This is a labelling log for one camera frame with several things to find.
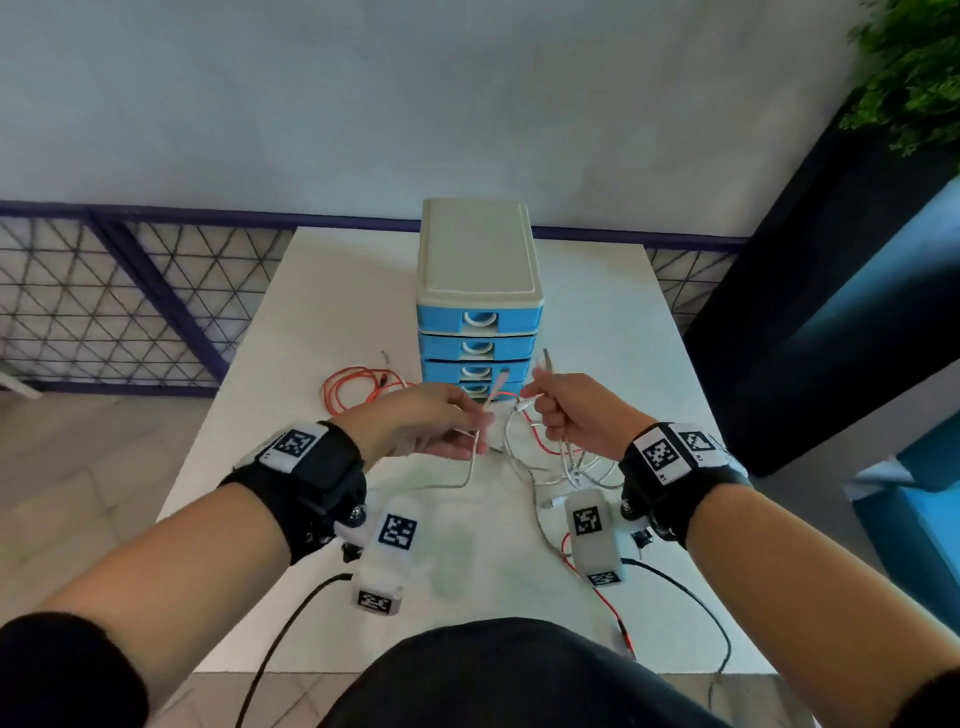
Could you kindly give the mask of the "person's left hand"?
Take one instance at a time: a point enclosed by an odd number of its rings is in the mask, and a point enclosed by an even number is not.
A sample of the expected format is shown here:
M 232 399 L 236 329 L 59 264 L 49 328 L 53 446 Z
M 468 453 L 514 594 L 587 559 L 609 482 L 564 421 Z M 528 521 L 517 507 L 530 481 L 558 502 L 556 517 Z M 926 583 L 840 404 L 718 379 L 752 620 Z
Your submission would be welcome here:
M 350 408 L 331 423 L 356 445 L 369 471 L 387 457 L 420 455 L 421 438 L 445 432 L 486 435 L 494 419 L 459 387 L 423 383 Z

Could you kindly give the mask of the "person's right hand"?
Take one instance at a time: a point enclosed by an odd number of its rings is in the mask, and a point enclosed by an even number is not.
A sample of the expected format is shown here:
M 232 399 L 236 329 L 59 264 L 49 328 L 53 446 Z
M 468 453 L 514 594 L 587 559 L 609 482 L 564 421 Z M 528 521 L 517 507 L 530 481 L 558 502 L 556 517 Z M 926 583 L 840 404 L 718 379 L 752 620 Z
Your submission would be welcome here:
M 539 368 L 534 372 L 551 370 Z M 572 446 L 620 462 L 631 443 L 658 420 L 632 407 L 589 375 L 574 374 L 577 376 L 574 404 L 565 406 L 575 423 Z

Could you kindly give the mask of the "person's left forearm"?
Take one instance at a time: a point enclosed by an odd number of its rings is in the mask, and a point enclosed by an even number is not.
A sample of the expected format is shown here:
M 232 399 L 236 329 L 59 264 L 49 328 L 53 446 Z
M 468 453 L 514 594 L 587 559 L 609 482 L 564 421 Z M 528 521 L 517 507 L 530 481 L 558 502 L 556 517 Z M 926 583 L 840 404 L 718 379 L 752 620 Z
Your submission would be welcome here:
M 162 708 L 291 564 L 261 500 L 228 484 L 107 553 L 44 600 L 102 627 Z

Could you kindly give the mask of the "person's right forearm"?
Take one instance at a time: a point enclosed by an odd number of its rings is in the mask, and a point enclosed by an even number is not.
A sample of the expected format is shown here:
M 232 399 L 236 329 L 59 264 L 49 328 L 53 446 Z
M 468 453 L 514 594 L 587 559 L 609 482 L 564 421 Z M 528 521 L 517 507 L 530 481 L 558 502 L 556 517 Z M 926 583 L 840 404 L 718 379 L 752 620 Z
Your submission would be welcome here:
M 740 485 L 714 488 L 686 548 L 743 632 L 826 728 L 887 728 L 960 669 L 960 637 L 844 547 Z

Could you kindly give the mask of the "blue drawer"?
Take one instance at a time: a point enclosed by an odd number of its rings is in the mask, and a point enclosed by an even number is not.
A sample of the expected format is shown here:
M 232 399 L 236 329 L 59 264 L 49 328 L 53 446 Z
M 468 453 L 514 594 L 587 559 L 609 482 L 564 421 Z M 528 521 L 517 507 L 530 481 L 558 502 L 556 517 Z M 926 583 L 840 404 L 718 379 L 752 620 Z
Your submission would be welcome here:
M 447 361 L 421 359 L 421 375 L 426 383 L 489 384 L 505 377 L 507 383 L 522 383 L 530 368 L 530 359 L 507 361 Z
M 516 399 L 523 386 L 523 380 L 506 380 L 502 382 L 473 381 L 457 384 L 470 398 L 479 402 L 491 400 L 498 402 L 506 399 Z
M 502 337 L 536 334 L 544 308 L 471 309 L 417 304 L 417 327 L 422 334 Z
M 500 362 L 531 358 L 536 336 L 471 337 L 420 332 L 417 343 L 424 360 Z

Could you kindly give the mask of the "cream drawer cabinet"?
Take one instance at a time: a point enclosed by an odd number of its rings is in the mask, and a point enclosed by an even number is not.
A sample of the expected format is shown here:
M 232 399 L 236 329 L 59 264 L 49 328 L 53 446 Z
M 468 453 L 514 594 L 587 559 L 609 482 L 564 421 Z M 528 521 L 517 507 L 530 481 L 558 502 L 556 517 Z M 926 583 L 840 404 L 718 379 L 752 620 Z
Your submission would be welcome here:
M 415 306 L 472 310 L 544 307 L 526 205 L 427 199 L 422 205 Z

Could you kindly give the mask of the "white table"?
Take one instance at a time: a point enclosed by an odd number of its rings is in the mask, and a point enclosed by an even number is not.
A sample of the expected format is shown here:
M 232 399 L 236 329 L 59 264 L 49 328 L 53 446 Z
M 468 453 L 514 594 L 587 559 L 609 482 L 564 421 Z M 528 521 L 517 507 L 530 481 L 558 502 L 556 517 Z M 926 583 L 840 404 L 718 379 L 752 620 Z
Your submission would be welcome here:
M 161 518 L 209 492 L 280 428 L 327 418 L 320 390 L 336 371 L 382 364 L 386 353 L 393 370 L 419 379 L 418 245 L 416 233 L 302 228 L 294 235 Z M 546 346 L 556 369 L 584 372 L 655 418 L 719 436 L 646 251 L 559 240 L 535 246 L 545 297 L 536 343 Z M 431 457 L 388 458 L 368 483 L 391 493 L 459 483 L 467 468 Z M 501 617 L 543 619 L 622 647 L 610 610 L 544 542 L 530 486 L 505 458 L 480 458 L 463 489 L 413 496 L 424 521 L 398 614 L 357 609 L 352 584 L 326 588 L 284 637 L 270 670 L 356 674 L 410 635 Z M 774 673 L 687 552 L 655 540 L 642 557 L 693 591 L 724 624 L 732 644 L 727 673 Z M 338 541 L 290 568 L 195 672 L 254 673 L 305 597 L 347 569 Z M 603 592 L 641 663 L 658 674 L 713 673 L 725 642 L 703 609 L 644 569 L 626 572 L 625 584 Z

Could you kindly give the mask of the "person's black clothing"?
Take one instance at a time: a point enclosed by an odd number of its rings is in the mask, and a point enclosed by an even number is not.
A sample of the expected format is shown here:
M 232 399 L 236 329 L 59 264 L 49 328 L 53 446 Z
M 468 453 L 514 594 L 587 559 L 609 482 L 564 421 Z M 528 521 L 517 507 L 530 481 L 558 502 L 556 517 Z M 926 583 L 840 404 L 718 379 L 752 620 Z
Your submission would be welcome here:
M 145 728 L 145 680 L 95 623 L 29 613 L 0 628 L 0 728 Z M 523 617 L 402 640 L 317 728 L 730 728 L 646 667 Z

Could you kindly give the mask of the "black pillar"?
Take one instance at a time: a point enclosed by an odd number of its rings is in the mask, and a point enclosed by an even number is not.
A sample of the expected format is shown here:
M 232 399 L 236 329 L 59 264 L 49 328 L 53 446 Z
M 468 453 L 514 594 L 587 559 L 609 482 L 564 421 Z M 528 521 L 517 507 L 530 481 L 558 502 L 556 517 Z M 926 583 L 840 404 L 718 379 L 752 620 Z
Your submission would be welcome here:
M 753 476 L 960 360 L 960 142 L 891 143 L 834 116 L 683 335 Z

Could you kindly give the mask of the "purple mesh railing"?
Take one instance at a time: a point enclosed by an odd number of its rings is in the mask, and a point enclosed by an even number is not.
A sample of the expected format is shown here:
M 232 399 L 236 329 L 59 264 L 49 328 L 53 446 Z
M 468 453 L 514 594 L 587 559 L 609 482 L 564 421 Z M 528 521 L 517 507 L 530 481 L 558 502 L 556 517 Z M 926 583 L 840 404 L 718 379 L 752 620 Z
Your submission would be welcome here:
M 41 392 L 213 397 L 301 227 L 421 222 L 0 200 L 0 362 Z

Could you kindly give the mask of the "blue seat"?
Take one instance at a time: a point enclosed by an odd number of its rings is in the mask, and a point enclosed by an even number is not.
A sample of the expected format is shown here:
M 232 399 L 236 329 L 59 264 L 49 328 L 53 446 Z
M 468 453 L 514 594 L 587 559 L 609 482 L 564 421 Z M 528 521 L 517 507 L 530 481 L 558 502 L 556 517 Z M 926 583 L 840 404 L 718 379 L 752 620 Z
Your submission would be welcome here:
M 844 490 L 890 580 L 960 636 L 960 415 Z

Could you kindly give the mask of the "green plant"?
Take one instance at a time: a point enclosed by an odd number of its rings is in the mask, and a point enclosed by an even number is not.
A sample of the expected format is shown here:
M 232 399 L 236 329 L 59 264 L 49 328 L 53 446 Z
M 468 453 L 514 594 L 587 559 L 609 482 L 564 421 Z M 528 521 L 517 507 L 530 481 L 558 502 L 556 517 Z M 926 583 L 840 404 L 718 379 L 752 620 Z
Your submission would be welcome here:
M 892 152 L 960 150 L 960 0 L 859 0 L 854 83 L 836 123 L 882 130 Z

